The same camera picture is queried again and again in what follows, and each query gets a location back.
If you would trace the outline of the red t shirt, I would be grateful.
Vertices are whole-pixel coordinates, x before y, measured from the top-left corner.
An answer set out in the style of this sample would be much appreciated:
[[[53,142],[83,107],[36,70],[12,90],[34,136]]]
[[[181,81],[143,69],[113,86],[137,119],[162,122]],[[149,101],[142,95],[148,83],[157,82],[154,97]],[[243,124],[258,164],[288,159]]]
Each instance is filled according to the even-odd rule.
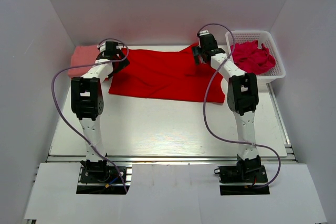
[[[112,78],[109,94],[136,98],[223,103],[222,77],[197,65],[192,46],[181,51],[123,50],[130,64]]]

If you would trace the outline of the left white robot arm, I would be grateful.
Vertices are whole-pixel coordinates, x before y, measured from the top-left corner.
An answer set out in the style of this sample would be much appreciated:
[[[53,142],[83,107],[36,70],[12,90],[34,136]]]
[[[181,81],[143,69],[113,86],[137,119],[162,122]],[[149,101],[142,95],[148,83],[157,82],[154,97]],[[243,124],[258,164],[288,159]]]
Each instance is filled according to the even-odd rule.
[[[100,129],[104,109],[101,84],[130,64],[118,41],[105,40],[97,48],[94,66],[71,80],[71,110],[81,125],[86,139],[86,162],[90,163],[104,163],[107,156]]]

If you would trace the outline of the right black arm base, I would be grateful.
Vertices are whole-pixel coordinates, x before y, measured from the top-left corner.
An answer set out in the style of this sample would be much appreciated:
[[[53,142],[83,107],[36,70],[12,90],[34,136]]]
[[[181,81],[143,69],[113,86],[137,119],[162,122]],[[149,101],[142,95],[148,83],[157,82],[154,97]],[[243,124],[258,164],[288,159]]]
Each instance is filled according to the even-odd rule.
[[[268,177],[260,156],[253,159],[238,157],[236,165],[219,166],[214,169],[219,177],[222,196],[269,195]]]

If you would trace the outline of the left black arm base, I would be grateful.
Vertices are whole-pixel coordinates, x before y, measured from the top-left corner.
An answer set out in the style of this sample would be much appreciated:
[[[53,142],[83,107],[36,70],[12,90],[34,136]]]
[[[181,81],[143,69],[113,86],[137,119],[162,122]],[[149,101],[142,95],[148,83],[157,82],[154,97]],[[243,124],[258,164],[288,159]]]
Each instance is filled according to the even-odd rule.
[[[81,161],[76,194],[78,195],[125,195],[122,179],[127,190],[130,187],[129,169],[118,166],[120,172],[106,161]]]

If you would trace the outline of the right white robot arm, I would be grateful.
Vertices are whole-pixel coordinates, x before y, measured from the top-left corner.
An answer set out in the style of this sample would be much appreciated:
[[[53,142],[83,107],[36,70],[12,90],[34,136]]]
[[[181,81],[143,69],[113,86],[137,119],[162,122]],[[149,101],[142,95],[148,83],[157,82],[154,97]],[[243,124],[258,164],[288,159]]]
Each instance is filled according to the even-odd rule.
[[[254,118],[259,103],[256,75],[238,68],[208,30],[198,32],[197,37],[199,44],[192,48],[195,62],[208,63],[228,83],[226,102],[235,117],[238,134],[237,175],[250,181],[261,166],[255,146]]]

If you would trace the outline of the folded pink t shirt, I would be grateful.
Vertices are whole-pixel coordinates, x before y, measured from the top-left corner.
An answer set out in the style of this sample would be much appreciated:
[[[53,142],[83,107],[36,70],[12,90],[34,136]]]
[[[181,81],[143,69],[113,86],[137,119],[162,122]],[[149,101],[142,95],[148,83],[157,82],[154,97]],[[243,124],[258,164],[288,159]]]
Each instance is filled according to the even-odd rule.
[[[71,68],[68,70],[70,79],[83,77],[90,79],[93,77],[100,78],[100,80],[108,79],[108,74],[102,77],[98,74],[98,69],[102,66],[93,66],[96,63],[96,58],[100,53],[97,45],[91,46],[77,46],[71,56],[71,67],[82,66],[80,68]]]

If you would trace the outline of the crumpled magenta t shirt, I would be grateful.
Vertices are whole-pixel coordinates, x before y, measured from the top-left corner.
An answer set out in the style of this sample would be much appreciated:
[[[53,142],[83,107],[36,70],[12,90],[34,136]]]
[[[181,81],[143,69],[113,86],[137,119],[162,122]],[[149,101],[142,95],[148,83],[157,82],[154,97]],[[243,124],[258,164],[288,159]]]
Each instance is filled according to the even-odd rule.
[[[236,66],[241,70],[260,75],[266,73],[276,65],[276,60],[270,53],[269,49],[258,41],[248,41],[241,44],[235,44],[232,58]]]

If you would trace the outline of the white plastic basket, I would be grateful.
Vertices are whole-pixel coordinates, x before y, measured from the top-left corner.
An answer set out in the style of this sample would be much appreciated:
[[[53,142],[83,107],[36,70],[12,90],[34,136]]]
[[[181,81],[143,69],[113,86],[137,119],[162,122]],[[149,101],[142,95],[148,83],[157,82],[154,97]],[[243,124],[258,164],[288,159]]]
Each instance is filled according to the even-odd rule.
[[[281,56],[278,52],[276,44],[271,36],[271,34],[267,31],[263,30],[235,30],[232,33],[227,32],[225,34],[226,45],[228,48],[228,52],[234,51],[235,47],[231,49],[231,46],[235,44],[241,44],[248,41],[258,41],[258,46],[261,47],[261,44],[264,44],[273,55],[276,60],[276,65],[271,68],[266,73],[257,75],[257,79],[263,83],[271,83],[276,79],[281,79],[285,77],[286,71],[284,65],[282,63]]]

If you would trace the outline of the aluminium table rail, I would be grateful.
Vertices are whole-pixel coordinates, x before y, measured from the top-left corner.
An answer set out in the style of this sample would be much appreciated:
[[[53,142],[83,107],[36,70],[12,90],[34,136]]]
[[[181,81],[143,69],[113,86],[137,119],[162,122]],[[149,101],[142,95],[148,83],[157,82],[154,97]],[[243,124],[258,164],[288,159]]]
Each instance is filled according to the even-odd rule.
[[[47,162],[80,162],[84,160],[84,156],[57,156],[49,155]],[[235,164],[237,162],[236,157],[177,157],[177,156],[109,156],[109,160],[115,163],[163,163],[163,164],[175,164],[175,163],[229,163]]]

